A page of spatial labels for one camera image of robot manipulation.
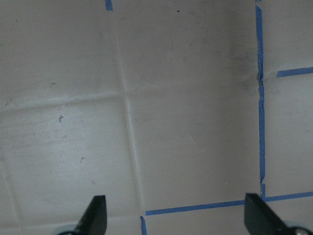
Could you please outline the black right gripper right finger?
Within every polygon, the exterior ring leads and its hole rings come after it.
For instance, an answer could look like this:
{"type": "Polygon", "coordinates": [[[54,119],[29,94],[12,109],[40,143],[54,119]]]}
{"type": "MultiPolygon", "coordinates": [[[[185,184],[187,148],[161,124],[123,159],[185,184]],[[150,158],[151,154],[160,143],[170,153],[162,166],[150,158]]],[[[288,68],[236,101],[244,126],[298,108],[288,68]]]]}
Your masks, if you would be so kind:
{"type": "Polygon", "coordinates": [[[312,235],[309,229],[287,226],[255,193],[245,195],[244,224],[250,235],[312,235]]]}

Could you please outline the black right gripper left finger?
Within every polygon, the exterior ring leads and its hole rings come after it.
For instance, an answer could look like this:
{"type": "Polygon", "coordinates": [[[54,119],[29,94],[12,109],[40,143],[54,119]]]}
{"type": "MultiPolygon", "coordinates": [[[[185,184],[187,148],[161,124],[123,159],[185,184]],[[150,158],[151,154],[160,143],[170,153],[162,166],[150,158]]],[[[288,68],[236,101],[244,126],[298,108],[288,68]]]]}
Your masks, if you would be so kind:
{"type": "Polygon", "coordinates": [[[75,227],[74,235],[104,235],[107,230],[107,206],[104,195],[94,196],[75,227]]]}

